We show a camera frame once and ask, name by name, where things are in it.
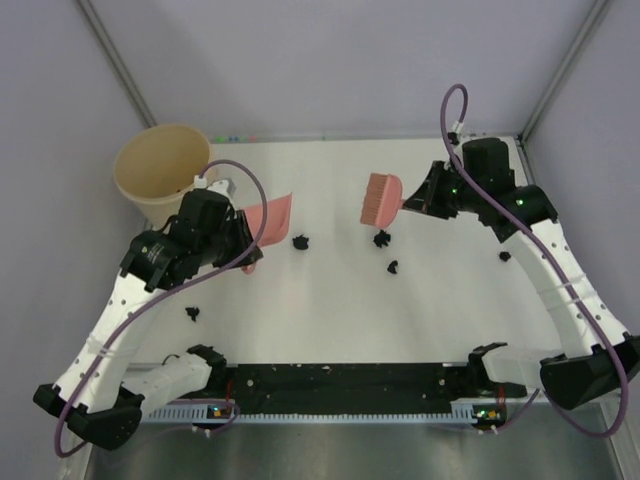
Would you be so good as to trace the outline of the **pink dustpan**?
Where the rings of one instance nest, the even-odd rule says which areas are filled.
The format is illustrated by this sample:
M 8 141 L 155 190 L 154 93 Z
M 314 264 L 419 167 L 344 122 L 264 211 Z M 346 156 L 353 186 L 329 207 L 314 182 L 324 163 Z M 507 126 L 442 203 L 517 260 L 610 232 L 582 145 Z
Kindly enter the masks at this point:
M 266 226 L 263 235 L 257 242 L 256 248 L 262 249 L 280 243 L 289 233 L 290 215 L 293 194 L 278 197 L 267 203 Z M 251 243 L 260 228 L 263 220 L 263 208 L 256 204 L 242 210 L 251 235 L 248 243 Z

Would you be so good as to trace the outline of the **pink hand brush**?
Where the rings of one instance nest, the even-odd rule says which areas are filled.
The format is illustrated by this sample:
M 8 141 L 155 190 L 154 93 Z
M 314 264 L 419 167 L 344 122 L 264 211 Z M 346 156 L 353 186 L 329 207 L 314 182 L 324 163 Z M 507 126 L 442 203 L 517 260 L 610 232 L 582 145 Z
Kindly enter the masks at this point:
M 388 228 L 403 206 L 401 180 L 391 174 L 371 173 L 360 214 L 360 223 Z

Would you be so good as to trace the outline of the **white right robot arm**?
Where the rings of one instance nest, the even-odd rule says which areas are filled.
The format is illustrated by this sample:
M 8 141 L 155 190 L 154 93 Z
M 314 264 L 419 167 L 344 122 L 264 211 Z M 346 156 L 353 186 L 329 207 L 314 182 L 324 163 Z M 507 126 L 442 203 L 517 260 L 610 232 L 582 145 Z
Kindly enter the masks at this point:
M 559 407 L 573 410 L 620 386 L 606 348 L 612 346 L 632 379 L 639 371 L 639 339 L 615 318 L 574 257 L 544 191 L 519 186 L 509 149 L 498 138 L 463 144 L 464 170 L 436 161 L 408 211 L 441 219 L 476 215 L 517 261 L 551 317 L 561 348 L 524 349 L 503 342 L 476 348 L 467 370 L 469 388 L 487 396 L 502 383 L 542 389 Z

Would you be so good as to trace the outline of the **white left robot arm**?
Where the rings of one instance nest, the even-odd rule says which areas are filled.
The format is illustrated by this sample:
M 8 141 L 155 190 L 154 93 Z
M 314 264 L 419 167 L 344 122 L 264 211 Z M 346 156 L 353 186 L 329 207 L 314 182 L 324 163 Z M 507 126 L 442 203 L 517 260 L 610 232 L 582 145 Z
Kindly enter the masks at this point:
M 55 382 L 34 393 L 34 403 L 57 419 L 58 457 L 76 452 L 64 448 L 65 430 L 83 445 L 115 450 L 152 412 L 188 393 L 199 390 L 212 397 L 224 390 L 224 357 L 201 344 L 139 377 L 127 371 L 154 323 L 156 305 L 202 283 L 198 272 L 207 264 L 214 268 L 205 276 L 211 279 L 234 268 L 249 269 L 261 259 L 269 213 L 266 199 L 237 209 L 228 193 L 196 188 L 163 228 L 132 240 L 83 347 Z

